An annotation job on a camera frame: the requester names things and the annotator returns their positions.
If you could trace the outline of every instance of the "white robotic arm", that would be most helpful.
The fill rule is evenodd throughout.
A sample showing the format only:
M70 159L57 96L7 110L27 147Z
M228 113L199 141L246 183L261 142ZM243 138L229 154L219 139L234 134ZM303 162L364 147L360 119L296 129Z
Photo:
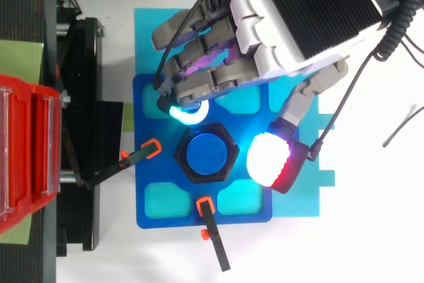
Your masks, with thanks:
M281 76L311 74L292 91L267 132L287 142L291 157L296 150L299 160L292 160L295 164L283 171L297 176L305 159L316 159L323 137L366 63L372 57L382 62L390 57L421 7L422 0L198 0L191 10L179 12L152 35L157 50L166 48L153 83L161 93L158 107L170 115L189 111L185 117L196 117L190 123L198 123L209 99ZM352 47L386 27L386 35L355 76L321 138L310 148L294 141L293 132L313 97L346 75L345 58ZM187 41L180 54L166 60L173 47ZM229 57L220 66L207 68L224 50ZM253 142L252 152L257 144ZM291 184L274 188L284 193Z

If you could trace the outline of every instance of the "orange clamp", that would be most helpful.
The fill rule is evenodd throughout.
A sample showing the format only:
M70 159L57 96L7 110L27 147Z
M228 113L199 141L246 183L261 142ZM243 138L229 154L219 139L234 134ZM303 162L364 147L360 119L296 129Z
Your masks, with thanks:
M209 240L210 238L211 238L211 236L209 235L209 232L208 232L208 230L206 230L206 229L203 229L202 231L200 231L200 235L201 235L201 238L203 239L203 240Z
M215 213L215 207L213 206L212 198L207 197L207 196L202 197L202 198L200 198L199 200L196 201L197 210L198 210L201 217L203 217L203 211L201 210L200 204L205 202L205 201L209 202L209 205L211 206L212 213Z
M160 154L162 152L162 145L157 139L150 139L149 141L145 142L143 145L141 145L141 148L147 147L150 144L155 144L156 148L158 149L156 152L153 152L152 154L148 155L146 159L151 159L155 157L157 154Z
M128 156L130 156L130 154L127 153L125 150L122 150L121 151L121 157L122 157L122 159L126 159Z

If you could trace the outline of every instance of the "white glowing light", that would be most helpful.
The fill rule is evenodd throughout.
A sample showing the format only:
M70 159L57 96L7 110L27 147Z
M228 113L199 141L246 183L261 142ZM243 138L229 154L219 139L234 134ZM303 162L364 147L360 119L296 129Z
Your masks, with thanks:
M270 187L289 156L290 148L284 139L271 133L256 135L247 152L247 171L255 182Z
M183 112L179 107L172 106L170 115L179 120L184 125L196 125L202 122L209 112L209 101L202 101L199 109L195 113Z

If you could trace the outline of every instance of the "blue tray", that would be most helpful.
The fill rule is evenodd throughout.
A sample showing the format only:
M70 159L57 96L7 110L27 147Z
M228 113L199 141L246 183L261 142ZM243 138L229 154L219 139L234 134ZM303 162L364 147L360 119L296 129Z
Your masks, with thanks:
M162 56L151 44L152 31L177 9L136 9L134 78L135 146L157 138L164 148L161 155L136 165L136 214L142 228L202 225L195 201L213 198L218 224L265 222L274 217L319 215L319 188L334 185L333 172L321 172L318 161L307 162L288 194L282 195L253 182L246 171L246 152L253 137L266 130L285 97L302 78L282 78L260 87L234 91L211 101L203 123L222 123L240 148L236 164L225 182L192 184L175 162L173 155L186 126L170 119L156 107L157 93L152 89L152 74ZM218 64L221 55L213 64ZM328 115L318 114L317 101L304 119L299 137L313 143Z

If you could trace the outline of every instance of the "robot finger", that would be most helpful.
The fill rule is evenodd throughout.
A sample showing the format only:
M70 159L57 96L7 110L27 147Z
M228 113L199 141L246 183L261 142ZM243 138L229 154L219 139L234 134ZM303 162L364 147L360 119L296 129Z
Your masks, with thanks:
M188 9L179 11L153 31L152 42L156 50L163 50L169 45L172 37L176 34L180 25L182 25L188 13ZM202 1L200 6L195 9L191 19L183 29L180 37L175 41L173 47L193 40L199 33L207 30L216 21L229 15L230 11L228 8L222 8L214 13L210 13L206 8L205 1Z
M174 87L182 109L195 107L199 102L228 94L236 88L258 85L259 74L253 58L240 58L229 64L195 72Z
M186 78L204 68L226 49L235 50L236 35L229 17L211 26L211 30L187 43L184 50L172 56L164 66L165 79Z

